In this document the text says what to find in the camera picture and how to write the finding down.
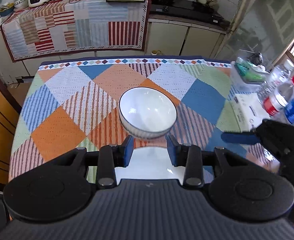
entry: screw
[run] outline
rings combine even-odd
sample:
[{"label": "screw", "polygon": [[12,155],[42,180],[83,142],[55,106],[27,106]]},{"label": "screw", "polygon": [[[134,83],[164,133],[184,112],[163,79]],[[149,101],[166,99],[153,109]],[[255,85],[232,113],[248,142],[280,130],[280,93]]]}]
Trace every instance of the screw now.
[{"label": "screw", "polygon": [[198,186],[201,184],[201,179],[198,178],[188,178],[186,179],[186,183],[190,186]]},{"label": "screw", "polygon": [[111,186],[114,183],[114,180],[111,178],[101,178],[98,180],[98,183],[101,186]]}]

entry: white bowl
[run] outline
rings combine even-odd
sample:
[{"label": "white bowl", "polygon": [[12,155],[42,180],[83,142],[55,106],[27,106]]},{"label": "white bowl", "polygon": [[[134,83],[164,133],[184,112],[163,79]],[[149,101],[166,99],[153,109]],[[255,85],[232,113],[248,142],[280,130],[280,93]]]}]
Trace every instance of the white bowl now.
[{"label": "white bowl", "polygon": [[158,90],[136,87],[127,90],[119,100],[122,125],[140,138],[157,138],[175,124],[177,110],[173,102]]}]

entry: stove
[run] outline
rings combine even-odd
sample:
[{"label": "stove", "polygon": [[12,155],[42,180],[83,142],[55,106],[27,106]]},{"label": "stove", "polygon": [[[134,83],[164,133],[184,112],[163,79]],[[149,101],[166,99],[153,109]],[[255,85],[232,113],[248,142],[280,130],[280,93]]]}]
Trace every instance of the stove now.
[{"label": "stove", "polygon": [[227,28],[230,25],[220,14],[209,6],[187,0],[151,0],[151,14],[162,14],[197,20]]}]

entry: blue diamond pattern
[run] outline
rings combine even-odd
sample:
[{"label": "blue diamond pattern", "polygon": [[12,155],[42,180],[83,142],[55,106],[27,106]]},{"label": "blue diamond pattern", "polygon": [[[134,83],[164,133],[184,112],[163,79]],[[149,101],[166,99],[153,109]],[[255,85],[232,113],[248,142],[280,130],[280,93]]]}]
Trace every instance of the blue diamond pattern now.
[{"label": "blue diamond pattern", "polygon": [[225,98],[212,86],[196,79],[188,92],[182,98],[182,102],[207,119],[216,124],[223,110]]},{"label": "blue diamond pattern", "polygon": [[111,66],[112,64],[106,64],[93,66],[79,66],[78,68],[80,68],[88,77],[90,77],[90,79],[94,79]]},{"label": "blue diamond pattern", "polygon": [[33,132],[58,106],[58,101],[44,84],[26,99],[20,115],[28,130]]}]

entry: table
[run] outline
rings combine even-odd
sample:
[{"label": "table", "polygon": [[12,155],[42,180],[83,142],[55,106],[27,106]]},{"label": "table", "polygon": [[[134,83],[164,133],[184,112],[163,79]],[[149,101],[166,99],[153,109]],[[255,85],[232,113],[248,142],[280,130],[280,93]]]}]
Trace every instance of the table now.
[{"label": "table", "polygon": [[54,0],[1,25],[13,62],[91,50],[144,50],[150,3]]},{"label": "table", "polygon": [[[128,89],[150,87],[177,108],[170,130],[179,143],[212,151],[222,146],[267,169],[261,145],[221,140],[222,131],[239,131],[230,100],[236,91],[230,64],[200,57],[82,58],[43,62],[22,107],[12,145],[9,180],[77,146],[88,151],[121,144],[128,133],[118,102]],[[165,137],[135,138],[134,146],[166,147]]]}]

